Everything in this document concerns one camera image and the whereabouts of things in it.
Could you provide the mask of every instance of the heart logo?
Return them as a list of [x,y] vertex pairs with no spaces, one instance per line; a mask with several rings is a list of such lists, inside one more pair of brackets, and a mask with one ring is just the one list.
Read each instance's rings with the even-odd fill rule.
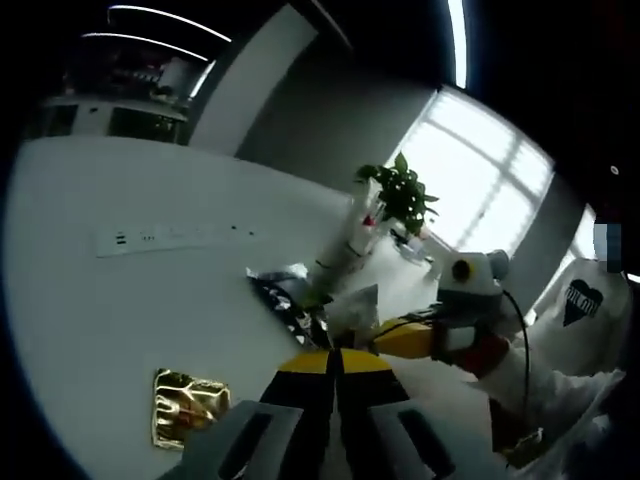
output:
[[563,325],[568,327],[586,316],[594,317],[603,300],[599,290],[590,288],[584,280],[574,280],[567,289]]

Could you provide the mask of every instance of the gold sticker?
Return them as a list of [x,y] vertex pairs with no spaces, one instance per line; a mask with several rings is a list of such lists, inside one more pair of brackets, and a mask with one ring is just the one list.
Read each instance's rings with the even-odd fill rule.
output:
[[229,410],[228,385],[166,368],[156,371],[151,434],[160,448],[182,450],[191,429],[218,421]]

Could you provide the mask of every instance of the green leaves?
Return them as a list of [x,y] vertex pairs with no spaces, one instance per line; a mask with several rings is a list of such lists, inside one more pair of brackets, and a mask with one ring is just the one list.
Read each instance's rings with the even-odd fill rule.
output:
[[418,235],[425,221],[425,213],[438,213],[427,207],[438,197],[425,194],[425,185],[418,174],[409,169],[402,153],[396,156],[393,167],[364,165],[356,172],[356,181],[374,179],[382,187],[380,199],[386,203],[384,219],[396,218],[404,223],[408,232]]

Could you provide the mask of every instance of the table surface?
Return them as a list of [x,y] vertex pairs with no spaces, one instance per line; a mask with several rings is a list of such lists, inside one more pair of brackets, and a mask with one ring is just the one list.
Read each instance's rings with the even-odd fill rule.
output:
[[[81,150],[91,154],[73,154]],[[179,460],[151,444],[157,368],[227,382],[234,403],[260,397],[299,346],[244,269],[313,260],[348,204],[319,185],[184,147],[92,137],[24,147],[5,220],[9,326],[49,426],[91,478],[152,479]],[[105,224],[211,218],[256,238],[95,256],[92,234]],[[435,299],[427,272],[383,245],[349,288],[378,282],[386,318]],[[409,393],[487,432],[486,400],[461,371],[390,361]]]

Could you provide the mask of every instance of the desk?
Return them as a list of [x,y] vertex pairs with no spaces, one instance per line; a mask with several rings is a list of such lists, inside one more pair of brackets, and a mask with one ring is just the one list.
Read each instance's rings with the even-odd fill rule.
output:
[[[234,402],[260,397],[298,345],[244,269],[312,261],[348,205],[319,185],[177,145],[73,136],[22,149],[5,220],[9,327],[36,402],[90,478],[153,479],[178,461],[151,444],[156,368],[225,381]],[[95,256],[105,225],[204,221],[220,227],[210,248]],[[381,315],[420,306],[409,298],[431,302],[434,290],[415,283],[425,270],[381,255],[364,280],[381,283]],[[398,301],[394,285],[410,291],[402,279],[427,293]],[[397,365],[428,401],[444,390],[440,377],[425,383],[432,367]]]

